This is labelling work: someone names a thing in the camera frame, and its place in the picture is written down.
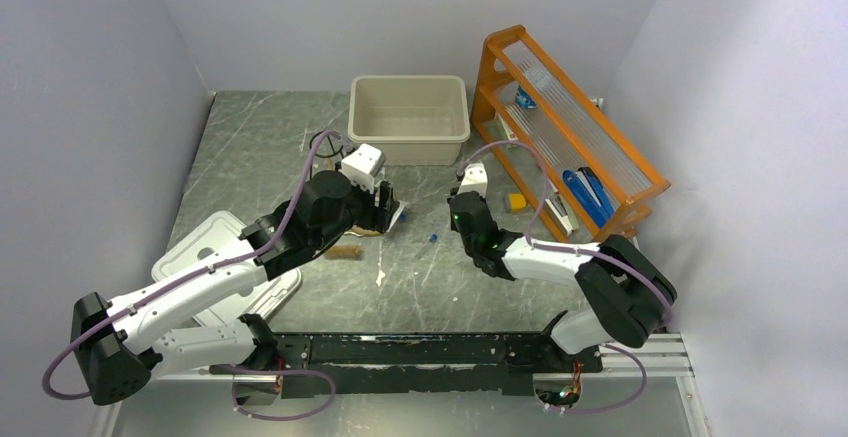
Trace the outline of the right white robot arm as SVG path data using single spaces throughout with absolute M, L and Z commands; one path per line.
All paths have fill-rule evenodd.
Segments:
M 539 348 L 542 363 L 562 371 L 578 353 L 619 343 L 640 348 L 670 319 L 677 291 L 627 238 L 564 244 L 498 226 L 476 191 L 448 197 L 451 228 L 484 274 L 509 281 L 540 280 L 579 290 L 577 309 L 554 318 Z

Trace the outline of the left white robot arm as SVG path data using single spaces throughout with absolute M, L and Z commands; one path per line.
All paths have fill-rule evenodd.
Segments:
M 154 379 L 209 365 L 268 370 L 278 358 L 277 340 L 258 314 L 206 328 L 184 329 L 181 323 L 316 260 L 354 227 L 389 231 L 403 207 L 386 181 L 324 170 L 212 256 L 129 294 L 79 298 L 69 351 L 87 386 L 85 396 L 106 406 Z

